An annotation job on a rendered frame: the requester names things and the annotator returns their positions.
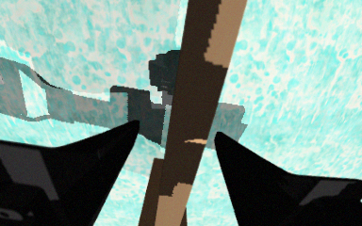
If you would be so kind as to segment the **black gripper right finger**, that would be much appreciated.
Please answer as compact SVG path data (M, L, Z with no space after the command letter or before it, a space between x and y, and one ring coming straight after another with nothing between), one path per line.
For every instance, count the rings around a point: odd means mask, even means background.
M317 198L362 200L362 179L287 172L223 132L214 142L238 226L287 226Z

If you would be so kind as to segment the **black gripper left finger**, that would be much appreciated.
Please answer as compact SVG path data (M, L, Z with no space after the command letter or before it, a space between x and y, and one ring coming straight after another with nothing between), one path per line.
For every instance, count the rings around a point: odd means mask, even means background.
M41 187L62 226L93 226L139 129L133 120L59 147L0 140L0 180Z

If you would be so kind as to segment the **long tan wooden rail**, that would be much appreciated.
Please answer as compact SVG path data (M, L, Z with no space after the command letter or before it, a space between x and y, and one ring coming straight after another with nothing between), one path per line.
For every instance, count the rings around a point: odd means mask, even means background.
M180 226L248 0L189 0L154 226Z

